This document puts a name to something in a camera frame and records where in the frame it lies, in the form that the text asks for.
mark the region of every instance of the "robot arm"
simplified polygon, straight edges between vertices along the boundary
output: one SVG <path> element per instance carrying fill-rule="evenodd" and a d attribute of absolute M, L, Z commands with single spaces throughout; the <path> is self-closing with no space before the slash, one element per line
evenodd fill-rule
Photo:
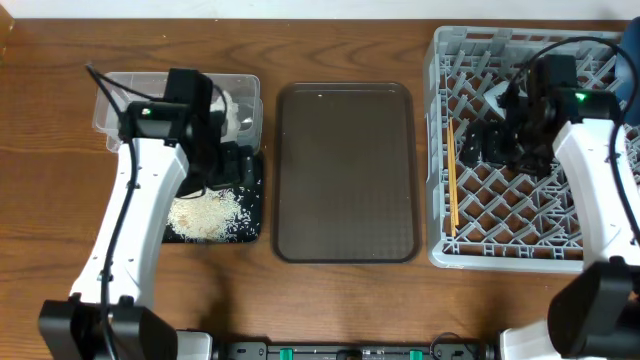
<path fill-rule="evenodd" d="M 640 247 L 622 206 L 611 171 L 616 161 L 634 214 L 640 196 L 624 148 L 609 143 L 618 119 L 617 99 L 605 91 L 579 89 L 575 60 L 548 55 L 534 64 L 528 99 L 512 93 L 503 131 L 494 139 L 512 169 L 536 174 L 557 158 L 572 190 L 583 233 L 584 272 L 552 300 L 547 320 L 500 336 L 502 360 L 640 355 L 640 311 L 631 293 L 640 283 Z"/>
<path fill-rule="evenodd" d="M 214 88 L 223 96 L 205 75 L 171 69 L 162 99 L 132 102 L 119 116 L 120 135 L 130 140 L 118 152 L 116 181 L 97 242 L 70 298 L 46 300 L 40 312 L 40 333 L 54 359 L 107 357 L 104 331 L 112 331 L 111 353 L 117 349 L 122 359 L 211 358 L 211 336 L 176 331 L 151 308 L 159 249 L 174 197 L 204 187 L 246 186 L 253 180 L 253 156 L 246 155 L 252 149 L 240 148 L 235 142 L 220 144 L 226 110 L 223 116 L 210 113 Z M 134 159 L 137 181 L 116 234 L 111 276 L 105 284 L 109 290 L 109 313 L 105 313 L 101 311 L 105 305 L 101 303 L 102 271 L 105 262 L 109 263 L 107 249 L 130 193 Z"/>
<path fill-rule="evenodd" d="M 640 354 L 638 324 L 618 323 L 622 314 L 630 320 L 637 316 L 633 302 L 627 300 L 633 290 L 632 269 L 640 265 L 640 249 L 630 240 L 633 233 L 608 163 L 612 130 L 610 120 L 566 122 L 553 141 L 580 220 L 585 272 L 554 298 L 548 320 L 500 335 L 502 360 Z M 629 202 L 639 213 L 640 197 L 626 157 L 624 132 L 620 132 L 617 161 Z M 624 262 L 610 264 L 611 258 Z"/>
<path fill-rule="evenodd" d="M 627 265 L 640 265 L 640 248 L 633 241 L 609 164 L 609 138 L 613 121 L 583 119 L 566 122 L 553 141 L 556 158 L 567 176 L 582 229 L 584 269 L 614 256 Z M 627 198 L 640 214 L 640 196 L 624 148 L 624 130 L 617 137 L 618 166 Z"/>
<path fill-rule="evenodd" d="M 152 309 L 156 264 L 166 219 L 178 188 L 187 176 L 189 162 L 179 144 L 165 146 L 162 139 L 148 138 L 133 141 L 138 157 L 138 184 L 113 257 L 109 300 L 117 304 L 121 297 L 129 296 L 135 305 Z M 122 144 L 118 150 L 116 181 L 98 239 L 69 294 L 78 294 L 83 303 L 100 303 L 105 254 L 131 175 L 128 147 Z"/>

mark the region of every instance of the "plastic tray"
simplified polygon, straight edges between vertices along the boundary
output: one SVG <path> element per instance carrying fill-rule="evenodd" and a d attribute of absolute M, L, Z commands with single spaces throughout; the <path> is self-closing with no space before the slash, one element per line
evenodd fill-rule
<path fill-rule="evenodd" d="M 498 119 L 482 93 L 510 79 L 517 65 L 553 42 L 591 35 L 619 41 L 620 34 L 560 30 L 441 27 L 423 65 L 428 158 L 426 197 L 428 251 L 439 267 L 533 272 L 582 270 L 582 235 L 569 185 L 559 164 L 550 177 L 515 175 L 486 164 L 457 161 L 460 225 L 449 227 L 447 152 L 461 150 L 470 121 Z M 554 53 L 572 54 L 585 88 L 614 90 L 615 56 L 594 42 L 569 44 Z M 453 118 L 455 149 L 447 149 Z M 638 174 L 638 139 L 627 141 Z"/>
<path fill-rule="evenodd" d="M 260 148 L 262 135 L 262 101 L 260 100 L 260 81 L 253 75 L 234 74 L 205 74 L 216 85 L 228 91 L 231 98 L 238 104 L 238 120 L 251 118 L 241 124 L 238 132 L 239 145 L 251 145 L 255 152 Z M 142 93 L 162 97 L 167 82 L 167 73 L 154 72 L 112 72 L 107 76 L 125 86 Z M 106 84 L 111 91 L 114 100 L 122 109 L 132 101 L 144 100 L 136 95 L 129 94 L 121 89 Z M 218 93 L 214 91 L 212 102 L 217 99 Z M 116 152 L 120 146 L 118 138 L 118 121 L 115 112 L 109 106 L 107 99 L 98 91 L 96 107 L 93 114 L 93 126 L 107 134 L 107 149 Z"/>
<path fill-rule="evenodd" d="M 420 208 L 407 89 L 294 84 L 278 106 L 274 251 L 297 263 L 411 260 Z"/>

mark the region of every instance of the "clear plastic container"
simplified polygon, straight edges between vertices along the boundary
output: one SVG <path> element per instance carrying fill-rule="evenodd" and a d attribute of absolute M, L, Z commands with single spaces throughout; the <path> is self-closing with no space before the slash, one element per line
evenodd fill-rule
<path fill-rule="evenodd" d="M 168 73 L 152 72 L 112 72 L 106 74 L 118 83 L 138 90 L 142 93 L 162 97 L 167 83 Z M 253 75 L 235 74 L 204 74 L 222 90 L 229 92 L 233 102 L 238 104 L 238 144 L 251 145 L 255 152 L 260 149 L 262 135 L 262 101 L 260 100 L 260 81 Z M 119 88 L 105 83 L 114 100 L 121 109 L 132 101 L 144 100 L 139 96 L 127 93 Z M 219 94 L 214 91 L 212 103 Z M 107 149 L 117 152 L 120 147 L 118 138 L 118 119 L 116 113 L 109 106 L 107 98 L 98 90 L 96 108 L 93 113 L 93 127 L 107 135 Z"/>

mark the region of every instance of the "green clip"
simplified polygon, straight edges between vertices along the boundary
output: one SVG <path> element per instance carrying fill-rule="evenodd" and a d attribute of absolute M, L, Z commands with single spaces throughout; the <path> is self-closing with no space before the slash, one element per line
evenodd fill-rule
<path fill-rule="evenodd" d="M 280 360 L 293 360 L 293 349 L 280 349 Z"/>
<path fill-rule="evenodd" d="M 409 351 L 409 360 L 422 360 L 422 351 L 420 350 L 411 350 Z"/>

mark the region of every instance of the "plastic container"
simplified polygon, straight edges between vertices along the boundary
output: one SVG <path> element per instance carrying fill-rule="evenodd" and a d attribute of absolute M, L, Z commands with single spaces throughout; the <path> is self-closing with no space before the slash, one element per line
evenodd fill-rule
<path fill-rule="evenodd" d="M 106 74 L 118 83 L 128 86 L 142 93 L 162 97 L 167 82 L 168 73 L 152 72 L 112 72 Z M 260 148 L 262 135 L 262 101 L 260 100 L 260 81 L 253 75 L 233 74 L 205 74 L 214 84 L 229 92 L 233 102 L 238 104 L 238 132 L 239 145 L 251 145 L 255 152 Z M 126 109 L 132 101 L 144 100 L 139 96 L 127 93 L 119 88 L 105 83 L 107 89 L 121 109 Z M 214 91 L 212 103 L 219 94 Z M 107 149 L 118 151 L 118 120 L 115 112 L 109 106 L 105 96 L 98 91 L 96 108 L 93 113 L 93 126 L 97 131 L 107 134 Z"/>
<path fill-rule="evenodd" d="M 453 118 L 455 149 L 464 143 L 466 126 L 478 119 L 499 119 L 482 94 L 517 71 L 515 65 L 551 43 L 590 35 L 618 42 L 619 33 L 477 27 L 440 27 L 424 60 L 427 122 L 426 182 L 429 258 L 439 267 L 576 273 L 582 270 L 582 235 L 569 184 L 561 166 L 550 177 L 515 175 L 487 164 L 467 168 L 457 161 L 460 225 L 451 237 L 449 171 L 445 130 Z M 615 56 L 605 46 L 582 42 L 551 53 L 576 56 L 585 88 L 615 90 Z M 633 129 L 629 158 L 638 174 L 640 141 Z"/>

